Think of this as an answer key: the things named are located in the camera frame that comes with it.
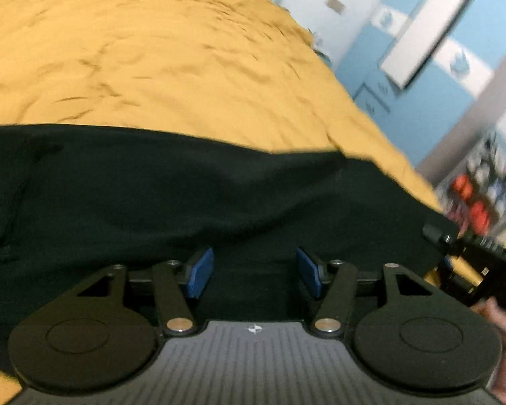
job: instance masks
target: gray ribbed surface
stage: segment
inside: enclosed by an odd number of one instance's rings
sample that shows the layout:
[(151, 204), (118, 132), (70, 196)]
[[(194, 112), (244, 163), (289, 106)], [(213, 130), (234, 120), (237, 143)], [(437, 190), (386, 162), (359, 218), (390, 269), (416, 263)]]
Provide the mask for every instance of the gray ribbed surface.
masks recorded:
[(339, 341), (309, 335), (300, 323), (212, 321), (200, 335), (172, 339), (143, 373), (82, 398), (34, 390), (12, 405), (410, 405), (498, 404), (475, 391), (458, 398), (417, 398), (367, 377)]

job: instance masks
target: brown switch plate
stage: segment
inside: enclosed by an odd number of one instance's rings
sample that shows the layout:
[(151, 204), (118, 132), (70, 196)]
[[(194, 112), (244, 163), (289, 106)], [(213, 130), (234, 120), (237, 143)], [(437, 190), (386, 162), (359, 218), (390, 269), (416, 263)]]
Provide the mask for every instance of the brown switch plate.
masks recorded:
[(336, 11), (339, 15), (343, 13), (343, 10), (345, 10), (345, 5), (339, 1), (339, 0), (327, 0), (326, 5)]

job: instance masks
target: black garment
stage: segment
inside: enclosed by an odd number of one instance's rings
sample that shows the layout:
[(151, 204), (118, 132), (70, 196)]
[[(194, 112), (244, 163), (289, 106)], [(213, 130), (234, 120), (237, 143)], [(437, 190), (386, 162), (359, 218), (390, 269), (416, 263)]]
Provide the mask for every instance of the black garment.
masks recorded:
[[(15, 166), (15, 174), (4, 166)], [(272, 155), (181, 135), (0, 127), (0, 368), (7, 331), (109, 264), (146, 267), (214, 247), (196, 317), (307, 317), (295, 250), (362, 270), (418, 274), (442, 256), (425, 222), (456, 227), (373, 163), (338, 152)]]

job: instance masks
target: yellow fabric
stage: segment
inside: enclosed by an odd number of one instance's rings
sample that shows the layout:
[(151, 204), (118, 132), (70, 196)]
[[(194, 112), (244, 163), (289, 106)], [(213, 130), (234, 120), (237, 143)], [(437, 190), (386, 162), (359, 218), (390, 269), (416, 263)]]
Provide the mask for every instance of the yellow fabric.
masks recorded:
[[(373, 160), (430, 185), (270, 0), (0, 0), (0, 125), (125, 126)], [(15, 383), (0, 378), (0, 401)]]

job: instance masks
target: metal pin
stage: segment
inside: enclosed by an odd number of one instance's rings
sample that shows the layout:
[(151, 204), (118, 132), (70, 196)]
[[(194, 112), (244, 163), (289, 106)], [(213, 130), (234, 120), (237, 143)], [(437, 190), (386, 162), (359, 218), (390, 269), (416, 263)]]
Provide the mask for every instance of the metal pin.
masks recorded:
[(173, 332), (187, 332), (193, 328), (193, 321), (189, 318), (173, 318), (167, 321), (167, 329)]
[(315, 328), (321, 332), (332, 333), (341, 329), (341, 323), (333, 318), (322, 318), (315, 321)]

